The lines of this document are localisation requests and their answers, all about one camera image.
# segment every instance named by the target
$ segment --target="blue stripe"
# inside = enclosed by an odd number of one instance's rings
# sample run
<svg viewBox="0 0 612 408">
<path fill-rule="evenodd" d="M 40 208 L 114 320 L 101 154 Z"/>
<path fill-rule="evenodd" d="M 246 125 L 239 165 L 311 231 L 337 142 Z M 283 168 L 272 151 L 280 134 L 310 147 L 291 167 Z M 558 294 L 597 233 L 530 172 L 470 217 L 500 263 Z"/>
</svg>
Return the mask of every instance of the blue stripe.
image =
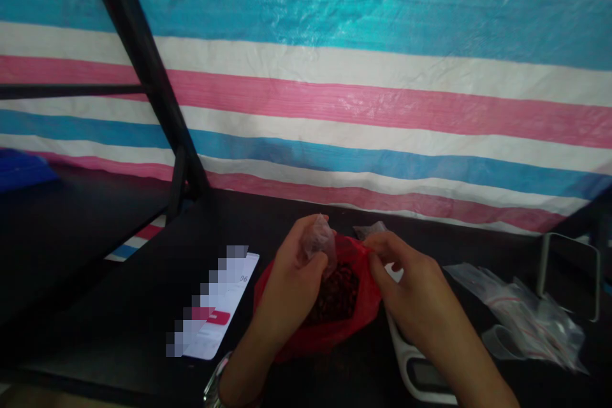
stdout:
<svg viewBox="0 0 612 408">
<path fill-rule="evenodd" d="M 122 245 L 113 251 L 113 255 L 118 256 L 119 258 L 129 258 L 130 255 L 132 255 L 137 250 L 138 249 L 130 247 L 129 245 Z"/>
<path fill-rule="evenodd" d="M 612 70 L 612 0 L 140 0 L 158 36 Z M 101 0 L 3 0 L 0 19 L 114 31 Z"/>
<path fill-rule="evenodd" d="M 425 156 L 392 150 L 334 147 L 279 138 L 245 138 L 190 130 L 198 153 L 221 159 L 258 159 L 319 171 L 372 172 L 398 179 L 448 179 L 523 193 L 592 200 L 612 177 L 474 156 Z M 168 148 L 160 126 L 0 110 L 0 133 L 106 145 Z"/>
</svg>

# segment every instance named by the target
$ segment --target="wrist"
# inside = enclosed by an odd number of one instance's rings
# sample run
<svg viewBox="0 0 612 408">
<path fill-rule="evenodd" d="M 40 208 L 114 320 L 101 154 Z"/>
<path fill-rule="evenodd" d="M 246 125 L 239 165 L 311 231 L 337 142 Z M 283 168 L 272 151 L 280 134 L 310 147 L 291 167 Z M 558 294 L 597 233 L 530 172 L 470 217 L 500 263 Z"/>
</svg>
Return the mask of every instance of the wrist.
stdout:
<svg viewBox="0 0 612 408">
<path fill-rule="evenodd" d="M 276 357 L 276 354 L 287 342 L 282 333 L 276 329 L 275 325 L 266 320 L 261 314 L 255 313 L 247 334 L 250 335 L 251 341 L 266 353 Z"/>
</svg>

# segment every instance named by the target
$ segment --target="person's left hand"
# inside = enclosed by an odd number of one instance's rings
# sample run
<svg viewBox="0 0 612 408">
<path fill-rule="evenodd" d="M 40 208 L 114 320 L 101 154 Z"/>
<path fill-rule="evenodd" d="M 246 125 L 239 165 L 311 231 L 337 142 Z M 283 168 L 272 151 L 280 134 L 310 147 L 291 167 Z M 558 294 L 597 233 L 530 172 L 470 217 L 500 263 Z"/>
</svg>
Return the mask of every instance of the person's left hand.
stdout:
<svg viewBox="0 0 612 408">
<path fill-rule="evenodd" d="M 308 265 L 298 268 L 297 257 L 303 232 L 318 215 L 297 220 L 279 247 L 253 326 L 279 349 L 300 327 L 319 294 L 327 255 L 318 252 Z"/>
</svg>

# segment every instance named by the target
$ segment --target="pink stripe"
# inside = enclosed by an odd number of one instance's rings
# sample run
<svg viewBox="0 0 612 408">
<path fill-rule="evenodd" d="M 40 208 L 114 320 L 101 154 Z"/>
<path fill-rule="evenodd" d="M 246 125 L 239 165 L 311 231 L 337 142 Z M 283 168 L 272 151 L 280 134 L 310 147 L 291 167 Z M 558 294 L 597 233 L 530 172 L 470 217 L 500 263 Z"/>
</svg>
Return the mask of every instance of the pink stripe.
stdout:
<svg viewBox="0 0 612 408">
<path fill-rule="evenodd" d="M 0 83 L 5 84 L 140 84 L 132 67 L 100 62 L 0 55 Z M 144 94 L 106 96 L 148 101 Z"/>
<path fill-rule="evenodd" d="M 134 83 L 127 66 L 5 56 L 5 82 Z M 612 148 L 612 108 L 440 91 L 311 84 L 169 70 L 181 105 L 461 135 L 504 135 Z"/>
<path fill-rule="evenodd" d="M 88 169 L 172 180 L 172 167 L 163 164 L 120 163 L 94 156 L 71 157 L 55 153 L 30 152 L 50 163 L 64 163 Z M 470 201 L 453 200 L 421 193 L 384 194 L 359 187 L 316 187 L 267 180 L 241 173 L 218 174 L 207 171 L 215 188 L 274 198 L 311 201 L 320 204 L 347 203 L 365 210 L 398 212 L 408 210 L 425 217 L 448 218 L 470 224 L 504 222 L 527 231 L 545 232 L 564 216 L 536 208 L 493 207 Z"/>
<path fill-rule="evenodd" d="M 107 172 L 120 173 L 126 175 L 136 175 L 137 177 L 152 177 L 154 179 L 172 181 L 172 167 L 165 164 L 134 164 L 120 163 L 109 159 L 98 158 L 96 156 L 66 156 L 49 152 L 28 152 L 44 157 L 49 163 L 68 164 L 85 169 L 105 170 Z"/>
<path fill-rule="evenodd" d="M 153 239 L 163 228 L 155 225 L 148 225 L 136 233 L 136 236 L 146 240 Z"/>
</svg>

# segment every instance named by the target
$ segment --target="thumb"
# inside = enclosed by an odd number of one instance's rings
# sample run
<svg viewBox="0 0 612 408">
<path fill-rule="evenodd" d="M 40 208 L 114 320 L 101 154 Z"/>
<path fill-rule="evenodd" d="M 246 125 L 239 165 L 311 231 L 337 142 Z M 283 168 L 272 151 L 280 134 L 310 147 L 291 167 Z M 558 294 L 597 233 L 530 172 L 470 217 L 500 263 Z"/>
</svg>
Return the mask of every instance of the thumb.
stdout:
<svg viewBox="0 0 612 408">
<path fill-rule="evenodd" d="M 370 252 L 368 258 L 370 259 L 370 272 L 372 273 L 372 277 L 381 290 L 383 300 L 388 300 L 389 297 L 395 294 L 398 288 L 397 282 L 395 282 L 387 270 L 384 269 L 381 259 L 375 252 Z"/>
<path fill-rule="evenodd" d="M 323 252 L 316 252 L 308 265 L 302 269 L 307 277 L 313 277 L 315 279 L 321 279 L 323 270 L 327 267 L 327 255 Z"/>
</svg>

